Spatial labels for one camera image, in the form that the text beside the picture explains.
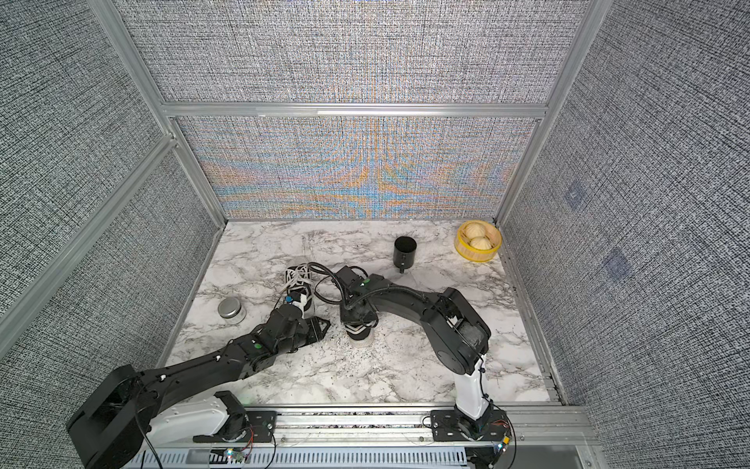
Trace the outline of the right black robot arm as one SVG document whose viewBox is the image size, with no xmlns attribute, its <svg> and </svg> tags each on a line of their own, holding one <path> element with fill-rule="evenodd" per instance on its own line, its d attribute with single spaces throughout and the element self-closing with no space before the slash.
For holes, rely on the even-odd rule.
<svg viewBox="0 0 750 469">
<path fill-rule="evenodd" d="M 484 396 L 482 363 L 491 331 L 459 290 L 420 291 L 381 275 L 363 277 L 353 267 L 340 269 L 334 283 L 342 294 L 341 324 L 351 340 L 365 340 L 378 326 L 380 312 L 419 324 L 437 359 L 454 374 L 457 412 L 484 425 L 490 403 Z"/>
</svg>

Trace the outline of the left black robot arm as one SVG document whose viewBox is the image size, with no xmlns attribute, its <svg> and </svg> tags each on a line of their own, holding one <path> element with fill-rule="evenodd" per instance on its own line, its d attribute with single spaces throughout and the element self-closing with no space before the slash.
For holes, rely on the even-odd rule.
<svg viewBox="0 0 750 469">
<path fill-rule="evenodd" d="M 72 414 L 66 431 L 86 468 L 121 468 L 140 451 L 158 414 L 268 369 L 277 356 L 320 342 L 330 326 L 329 320 L 304 319 L 299 308 L 283 305 L 267 322 L 207 355 L 161 369 L 117 367 Z"/>
</svg>

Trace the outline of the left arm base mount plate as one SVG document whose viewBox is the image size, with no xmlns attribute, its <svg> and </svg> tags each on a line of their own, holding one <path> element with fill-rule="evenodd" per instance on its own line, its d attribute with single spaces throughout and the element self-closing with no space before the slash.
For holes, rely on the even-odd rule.
<svg viewBox="0 0 750 469">
<path fill-rule="evenodd" d="M 197 444 L 246 444 L 271 443 L 271 434 L 277 427 L 277 412 L 273 410 L 251 410 L 231 412 L 227 422 L 213 435 L 193 436 Z"/>
</svg>

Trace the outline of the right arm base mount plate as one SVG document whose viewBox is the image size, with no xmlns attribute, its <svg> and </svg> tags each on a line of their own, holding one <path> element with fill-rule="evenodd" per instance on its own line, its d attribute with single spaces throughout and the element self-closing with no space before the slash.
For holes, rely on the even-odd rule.
<svg viewBox="0 0 750 469">
<path fill-rule="evenodd" d="M 487 408 L 483 415 L 474 420 L 457 408 L 452 410 L 432 410 L 430 427 L 435 442 L 501 442 L 513 440 L 510 420 L 504 410 Z"/>
</svg>

